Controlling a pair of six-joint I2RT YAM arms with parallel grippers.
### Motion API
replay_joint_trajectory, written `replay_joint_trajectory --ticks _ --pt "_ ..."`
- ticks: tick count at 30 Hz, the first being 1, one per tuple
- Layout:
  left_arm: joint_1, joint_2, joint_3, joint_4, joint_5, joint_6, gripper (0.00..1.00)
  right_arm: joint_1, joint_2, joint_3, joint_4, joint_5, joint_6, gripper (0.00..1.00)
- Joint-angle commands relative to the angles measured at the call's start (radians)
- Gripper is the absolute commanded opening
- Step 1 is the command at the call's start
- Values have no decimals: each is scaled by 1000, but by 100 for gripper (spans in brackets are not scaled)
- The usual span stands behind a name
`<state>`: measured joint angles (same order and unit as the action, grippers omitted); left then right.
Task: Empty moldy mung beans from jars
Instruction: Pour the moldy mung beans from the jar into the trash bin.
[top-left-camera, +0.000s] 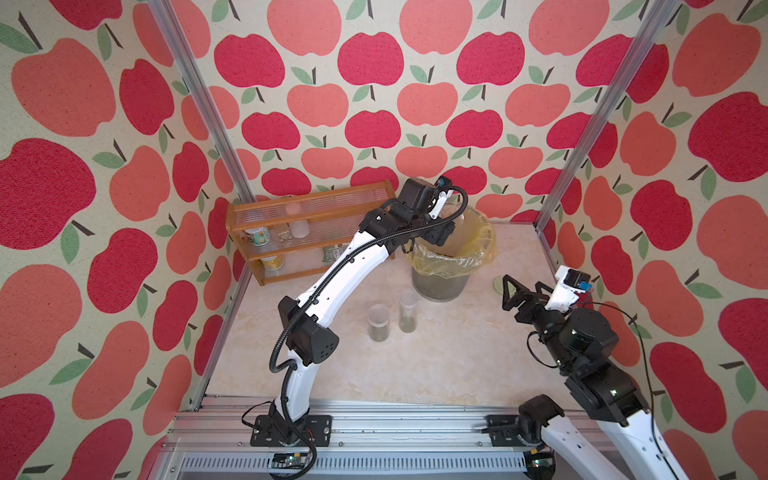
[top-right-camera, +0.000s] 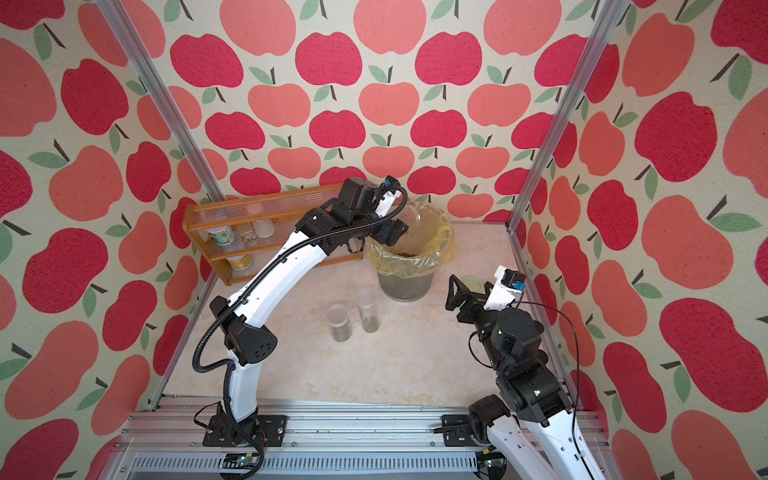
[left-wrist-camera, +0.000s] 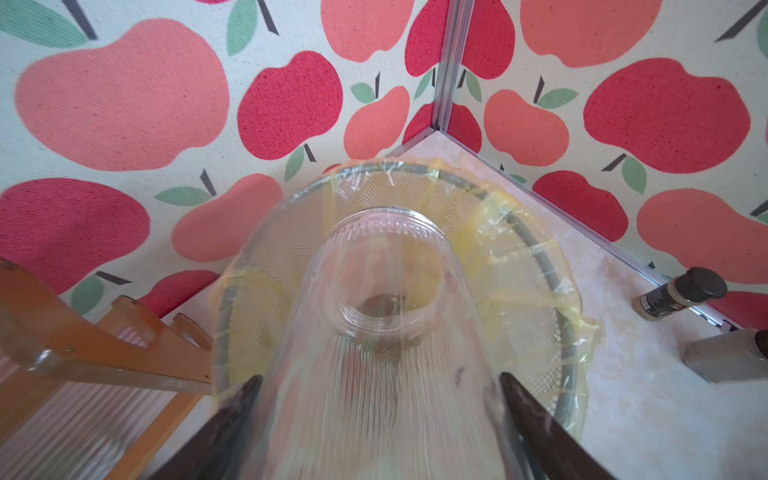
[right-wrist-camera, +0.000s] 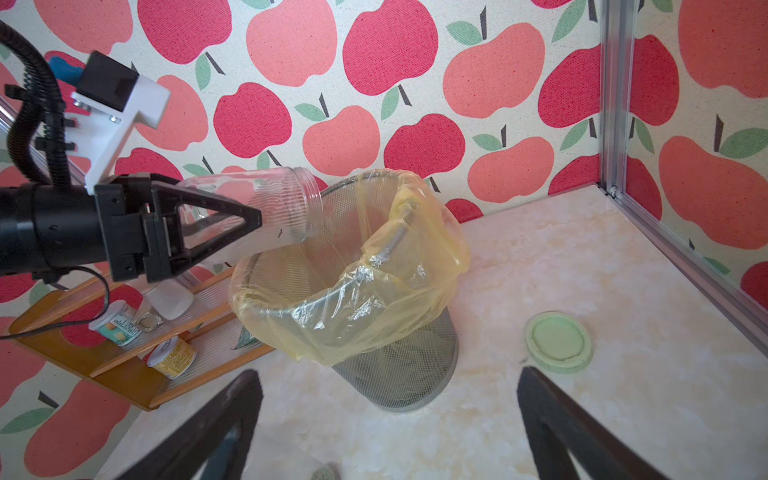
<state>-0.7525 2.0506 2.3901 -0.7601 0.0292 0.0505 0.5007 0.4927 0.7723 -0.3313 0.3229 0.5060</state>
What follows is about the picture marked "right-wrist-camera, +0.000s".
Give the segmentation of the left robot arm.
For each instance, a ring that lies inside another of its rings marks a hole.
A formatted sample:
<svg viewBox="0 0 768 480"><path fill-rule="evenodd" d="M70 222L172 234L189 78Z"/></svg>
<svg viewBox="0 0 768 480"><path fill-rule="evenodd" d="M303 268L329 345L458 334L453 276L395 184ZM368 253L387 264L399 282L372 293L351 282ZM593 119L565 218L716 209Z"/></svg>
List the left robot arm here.
<svg viewBox="0 0 768 480"><path fill-rule="evenodd" d="M59 191L1 191L1 273L55 282L108 262L115 281L174 278L263 224L261 210L159 174L121 175Z"/></svg>

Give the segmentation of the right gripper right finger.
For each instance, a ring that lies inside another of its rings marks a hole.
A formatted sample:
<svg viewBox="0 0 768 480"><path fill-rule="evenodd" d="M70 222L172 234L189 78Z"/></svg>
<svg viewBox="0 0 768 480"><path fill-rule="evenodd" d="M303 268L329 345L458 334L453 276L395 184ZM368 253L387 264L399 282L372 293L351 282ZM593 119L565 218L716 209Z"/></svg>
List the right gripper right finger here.
<svg viewBox="0 0 768 480"><path fill-rule="evenodd" d="M593 479L663 479L535 367L522 369L517 399L541 479L577 479L577 461Z"/></svg>

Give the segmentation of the green jar lid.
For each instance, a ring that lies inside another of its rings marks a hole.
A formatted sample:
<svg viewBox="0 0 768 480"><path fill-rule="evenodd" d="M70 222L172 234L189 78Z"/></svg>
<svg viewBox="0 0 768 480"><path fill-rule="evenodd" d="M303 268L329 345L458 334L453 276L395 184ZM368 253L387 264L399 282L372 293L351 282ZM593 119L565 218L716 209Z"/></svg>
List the green jar lid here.
<svg viewBox="0 0 768 480"><path fill-rule="evenodd" d="M591 336L584 325L557 311L543 312L529 320L525 345L538 366L556 374L575 374L586 369L594 354Z"/></svg>

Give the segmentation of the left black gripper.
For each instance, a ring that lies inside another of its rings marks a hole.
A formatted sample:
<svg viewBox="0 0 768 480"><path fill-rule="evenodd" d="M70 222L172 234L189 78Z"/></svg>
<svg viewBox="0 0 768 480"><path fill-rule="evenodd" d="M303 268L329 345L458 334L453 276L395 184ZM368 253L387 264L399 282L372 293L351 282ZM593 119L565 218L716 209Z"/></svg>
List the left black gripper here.
<svg viewBox="0 0 768 480"><path fill-rule="evenodd" d="M174 278L262 227L259 209L178 183L165 175L139 173L94 187L114 281L143 273Z"/></svg>

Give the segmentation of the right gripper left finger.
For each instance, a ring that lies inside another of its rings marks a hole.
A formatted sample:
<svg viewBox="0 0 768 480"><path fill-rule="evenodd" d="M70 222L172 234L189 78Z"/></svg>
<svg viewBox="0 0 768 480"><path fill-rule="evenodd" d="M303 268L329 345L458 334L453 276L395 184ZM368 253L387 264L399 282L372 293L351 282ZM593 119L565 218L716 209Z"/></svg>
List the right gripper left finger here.
<svg viewBox="0 0 768 480"><path fill-rule="evenodd" d="M240 373L122 479L239 479L264 398L255 370Z"/></svg>

